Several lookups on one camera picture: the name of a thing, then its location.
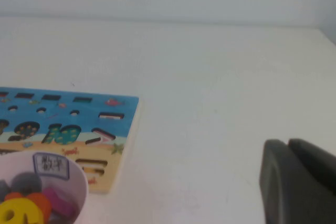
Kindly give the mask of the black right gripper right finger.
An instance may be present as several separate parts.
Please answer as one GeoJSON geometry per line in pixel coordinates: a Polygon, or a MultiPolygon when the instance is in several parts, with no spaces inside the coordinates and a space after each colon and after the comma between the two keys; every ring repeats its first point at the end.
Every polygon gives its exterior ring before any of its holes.
{"type": "Polygon", "coordinates": [[[328,190],[335,190],[335,156],[305,140],[292,138],[288,147],[308,172],[328,190]]]}

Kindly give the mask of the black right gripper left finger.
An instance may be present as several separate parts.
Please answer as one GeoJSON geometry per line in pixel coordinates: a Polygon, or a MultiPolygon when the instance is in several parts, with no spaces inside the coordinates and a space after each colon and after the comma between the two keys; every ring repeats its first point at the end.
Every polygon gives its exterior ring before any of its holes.
{"type": "Polygon", "coordinates": [[[335,190],[320,184],[280,140],[264,143],[259,185],[266,223],[335,223],[335,190]]]}

